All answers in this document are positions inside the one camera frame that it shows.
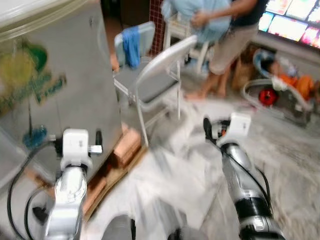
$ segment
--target blue cloth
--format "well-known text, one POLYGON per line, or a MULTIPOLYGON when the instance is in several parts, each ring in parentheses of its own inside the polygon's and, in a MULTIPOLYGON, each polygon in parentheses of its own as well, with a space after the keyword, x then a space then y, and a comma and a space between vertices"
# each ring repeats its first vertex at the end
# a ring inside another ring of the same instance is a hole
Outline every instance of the blue cloth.
MULTIPOLYGON (((181 13, 183 21, 189 23, 197 11, 213 12, 226 9, 230 6, 231 0, 164 0, 161 13, 165 21, 176 14, 181 13)), ((231 17, 221 17, 210 21, 205 27, 192 29, 192 33, 198 36, 198 42, 218 41, 228 30, 231 17)))
POLYGON ((140 65, 140 34, 137 26, 122 31, 125 61, 129 67, 136 69, 140 65))

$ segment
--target bare foot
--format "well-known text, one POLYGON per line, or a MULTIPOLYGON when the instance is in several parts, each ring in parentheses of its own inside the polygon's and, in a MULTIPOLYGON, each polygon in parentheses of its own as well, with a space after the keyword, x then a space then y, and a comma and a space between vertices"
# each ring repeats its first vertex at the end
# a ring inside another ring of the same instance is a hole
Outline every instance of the bare foot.
POLYGON ((217 90, 215 88, 211 88, 210 89, 210 93, 212 93, 213 95, 217 94, 217 90))
POLYGON ((217 90, 215 95, 219 98, 224 99, 227 96, 227 93, 225 90, 217 90))
POLYGON ((206 95, 200 91, 190 92, 184 95, 186 100, 204 100, 206 95))

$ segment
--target black cable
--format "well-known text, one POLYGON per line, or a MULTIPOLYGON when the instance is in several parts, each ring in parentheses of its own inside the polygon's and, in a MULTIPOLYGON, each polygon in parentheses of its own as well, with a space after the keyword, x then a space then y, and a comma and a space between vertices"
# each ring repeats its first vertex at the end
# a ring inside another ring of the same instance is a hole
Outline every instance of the black cable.
POLYGON ((19 178, 21 177, 21 175, 23 174, 26 166, 30 163, 30 161, 33 159, 33 157, 42 149, 44 149, 45 147, 49 146, 52 142, 51 141, 46 141, 46 142, 43 142, 40 146, 34 148, 30 153, 29 155, 27 156, 27 158, 25 159, 20 171, 14 176, 10 186, 9 186, 9 189, 8 189, 8 198, 7 198, 7 201, 6 201, 6 211, 7 211, 7 214, 8 214, 8 218, 9 218, 9 222, 10 222, 10 225, 14 231, 14 233, 19 237, 21 238, 22 240, 26 240, 23 235, 19 232, 19 230, 17 229, 15 223, 14 223, 14 220, 13 220, 13 217, 12 217, 12 210, 11 210, 11 198, 12 198, 12 192, 13 192, 13 189, 14 189, 14 186, 15 184, 17 183, 17 181, 19 180, 19 178))
POLYGON ((270 194, 270 187, 269 187, 268 179, 267 179, 265 173, 262 170, 260 170, 260 168, 258 168, 256 166, 255 169, 257 169, 261 173, 261 175, 263 177, 263 180, 264 180, 264 183, 265 183, 265 188, 266 188, 266 194, 268 196, 268 200, 269 200, 270 205, 271 205, 271 194, 270 194))
POLYGON ((25 228, 25 231, 26 231, 26 234, 28 235, 29 239, 30 240, 34 240, 34 238, 32 237, 31 235, 31 232, 30 232, 30 228, 29 228, 29 223, 28 223, 28 213, 29 213, 29 206, 32 202, 32 200, 39 194, 41 193, 42 191, 44 191, 46 189, 46 187, 39 187, 37 188, 36 190, 34 190, 29 199, 28 199, 28 202, 26 203, 25 205, 25 209, 24 209, 24 228, 25 228))
POLYGON ((265 198, 265 200, 266 200, 266 203, 267 203, 268 207, 269 207, 270 209, 272 209, 272 207, 271 207, 271 202, 269 201, 269 197, 268 197, 266 191, 264 190, 264 188, 263 188, 263 187, 261 186, 261 184, 258 182, 258 180, 257 180, 244 166, 242 166, 239 162, 237 162, 237 160, 236 160, 233 156, 231 156, 231 155, 228 154, 227 152, 224 152, 224 153, 225 153, 228 157, 230 157, 236 164, 238 164, 238 165, 252 178, 252 180, 257 184, 257 186, 259 187, 260 191, 262 192, 262 194, 263 194, 263 196, 264 196, 264 198, 265 198))

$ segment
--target red wheel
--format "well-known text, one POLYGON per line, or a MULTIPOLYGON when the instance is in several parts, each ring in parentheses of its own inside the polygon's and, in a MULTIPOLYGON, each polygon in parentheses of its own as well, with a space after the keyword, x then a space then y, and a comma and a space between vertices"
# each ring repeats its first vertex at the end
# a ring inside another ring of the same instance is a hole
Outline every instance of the red wheel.
POLYGON ((272 106, 278 99, 278 94, 271 88, 265 88, 259 93, 259 100, 264 106, 272 106))

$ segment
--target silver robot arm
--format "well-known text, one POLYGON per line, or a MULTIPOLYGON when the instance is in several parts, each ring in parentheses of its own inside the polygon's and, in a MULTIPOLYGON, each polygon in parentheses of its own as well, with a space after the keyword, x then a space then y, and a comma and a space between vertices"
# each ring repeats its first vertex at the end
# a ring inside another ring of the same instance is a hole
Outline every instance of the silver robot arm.
POLYGON ((206 139, 222 153, 222 170, 237 211, 240 238, 285 240, 279 225, 273 219, 270 196, 262 187, 266 185, 269 188, 268 180, 235 141, 248 134, 250 123, 250 116, 233 113, 230 119, 217 122, 220 125, 217 139, 213 138, 209 119, 203 120, 203 128, 206 139))
POLYGON ((88 131, 67 129, 62 137, 61 177, 54 186, 55 202, 45 226, 45 240, 80 238, 83 203, 87 192, 90 154, 102 153, 102 135, 96 133, 96 145, 89 146, 88 131))

